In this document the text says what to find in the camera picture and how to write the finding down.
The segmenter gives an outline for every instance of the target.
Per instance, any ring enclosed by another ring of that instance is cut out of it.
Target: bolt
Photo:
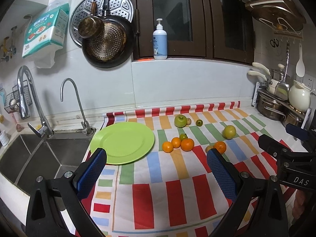
[[[273,182],[277,182],[277,177],[275,175],[270,176],[270,178]]]
[[[71,171],[67,171],[67,172],[64,174],[64,176],[65,176],[66,178],[69,178],[69,177],[72,176],[72,172],[71,172]]]
[[[43,180],[43,177],[42,177],[41,175],[36,178],[36,181],[37,181],[38,183],[41,182],[42,180]]]
[[[241,172],[241,176],[243,178],[248,178],[249,177],[249,174],[247,172]]]

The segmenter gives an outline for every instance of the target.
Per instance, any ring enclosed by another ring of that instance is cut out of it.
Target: sink basin
[[[38,176],[46,179],[61,177],[75,171],[83,160],[93,135],[82,132],[55,134],[38,138],[22,134],[15,139],[0,159],[0,172],[22,191],[30,195]]]

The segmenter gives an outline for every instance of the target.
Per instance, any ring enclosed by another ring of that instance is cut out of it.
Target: colorful tablecloth
[[[192,125],[176,128],[173,122],[177,114],[191,118]],[[203,126],[194,124],[197,119],[203,120]],[[106,125],[125,121],[148,126],[154,132],[155,144],[134,163],[106,165],[90,196],[83,200],[105,235],[207,237],[232,203],[224,197],[206,163],[205,148],[216,141],[225,141],[223,157],[240,172],[262,179],[276,174],[276,161],[257,143],[261,134],[269,135],[266,125],[244,112],[240,102],[108,113]],[[232,140],[222,137],[227,125],[236,127]],[[194,140],[194,149],[163,152],[162,143],[181,133]],[[284,186],[282,191],[286,201],[294,193]],[[241,227],[248,223],[256,202],[252,200]]]

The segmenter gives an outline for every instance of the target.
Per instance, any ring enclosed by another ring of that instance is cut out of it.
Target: white bottle
[[[157,30],[153,33],[154,58],[155,60],[165,60],[167,58],[167,32],[160,24],[162,19],[157,19],[157,21]]]

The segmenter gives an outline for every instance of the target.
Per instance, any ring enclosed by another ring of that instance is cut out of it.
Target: perforated metal steamer tray
[[[103,0],[95,1],[97,3],[96,15],[102,16]],[[83,0],[76,7],[70,18],[70,36],[72,40],[74,40],[74,42],[79,46],[81,46],[82,37],[78,34],[78,25],[81,20],[91,14],[92,2],[93,0]],[[110,14],[122,16],[129,20],[129,22],[132,22],[134,14],[132,2],[130,0],[110,0]]]

